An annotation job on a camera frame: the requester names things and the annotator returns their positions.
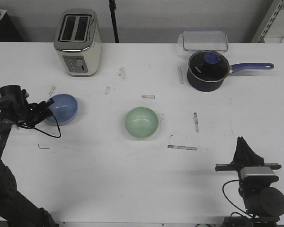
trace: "table surface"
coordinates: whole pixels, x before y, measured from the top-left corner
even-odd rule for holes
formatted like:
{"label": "table surface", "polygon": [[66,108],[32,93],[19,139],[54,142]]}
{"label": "table surface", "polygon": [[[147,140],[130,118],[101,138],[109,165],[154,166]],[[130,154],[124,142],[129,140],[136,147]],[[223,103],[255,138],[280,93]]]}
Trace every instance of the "table surface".
{"label": "table surface", "polygon": [[[0,87],[20,85],[30,103],[59,93],[79,103],[60,139],[12,129],[2,160],[18,190],[55,221],[222,223],[237,211],[222,185],[238,176],[214,167],[232,161],[243,136],[266,163],[282,165],[272,186],[284,194],[284,44],[229,44],[224,55],[230,64],[271,62],[275,68],[237,72],[208,93],[189,85],[178,48],[103,44],[97,73],[78,78],[64,71],[52,43],[0,43]],[[137,106],[160,119],[146,140],[124,127],[127,112]],[[47,122],[38,128],[57,134]],[[244,208],[237,190],[233,183],[226,193]]]}

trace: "purple handle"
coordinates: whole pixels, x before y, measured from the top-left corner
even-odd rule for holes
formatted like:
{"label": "purple handle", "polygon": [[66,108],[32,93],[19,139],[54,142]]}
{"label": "purple handle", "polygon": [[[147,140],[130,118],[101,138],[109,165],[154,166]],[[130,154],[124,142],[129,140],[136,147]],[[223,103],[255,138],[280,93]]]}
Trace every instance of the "purple handle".
{"label": "purple handle", "polygon": [[275,66],[272,63],[241,63],[231,66],[232,72],[241,70],[272,70]]}

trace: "black pole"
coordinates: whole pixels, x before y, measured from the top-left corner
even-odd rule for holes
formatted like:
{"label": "black pole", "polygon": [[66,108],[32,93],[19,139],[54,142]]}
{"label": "black pole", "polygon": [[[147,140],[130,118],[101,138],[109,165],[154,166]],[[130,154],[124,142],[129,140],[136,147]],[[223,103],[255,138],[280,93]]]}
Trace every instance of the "black pole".
{"label": "black pole", "polygon": [[113,29],[114,29],[114,35],[115,35],[115,43],[119,43],[117,23],[115,20],[115,10],[116,9],[117,7],[115,5],[115,0],[109,0],[109,10],[110,10],[110,15],[112,17],[112,23],[113,23]]}

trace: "silver toaster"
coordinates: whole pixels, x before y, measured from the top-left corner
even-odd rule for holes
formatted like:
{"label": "silver toaster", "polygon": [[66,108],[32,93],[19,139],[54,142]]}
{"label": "silver toaster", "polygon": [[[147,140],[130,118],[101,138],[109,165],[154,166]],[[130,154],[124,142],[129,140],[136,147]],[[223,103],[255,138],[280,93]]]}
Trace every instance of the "silver toaster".
{"label": "silver toaster", "polygon": [[88,77],[99,67],[102,42],[91,9],[69,9],[60,20],[53,43],[67,73]]}

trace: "green bowl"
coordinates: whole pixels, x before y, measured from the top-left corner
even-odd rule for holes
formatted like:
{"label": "green bowl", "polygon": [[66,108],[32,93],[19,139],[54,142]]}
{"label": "green bowl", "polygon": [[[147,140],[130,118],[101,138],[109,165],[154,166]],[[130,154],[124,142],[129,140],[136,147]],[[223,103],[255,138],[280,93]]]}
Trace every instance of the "green bowl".
{"label": "green bowl", "polygon": [[125,118],[126,130],[136,138],[151,136],[158,128],[159,119],[155,112],[146,107],[136,107]]}

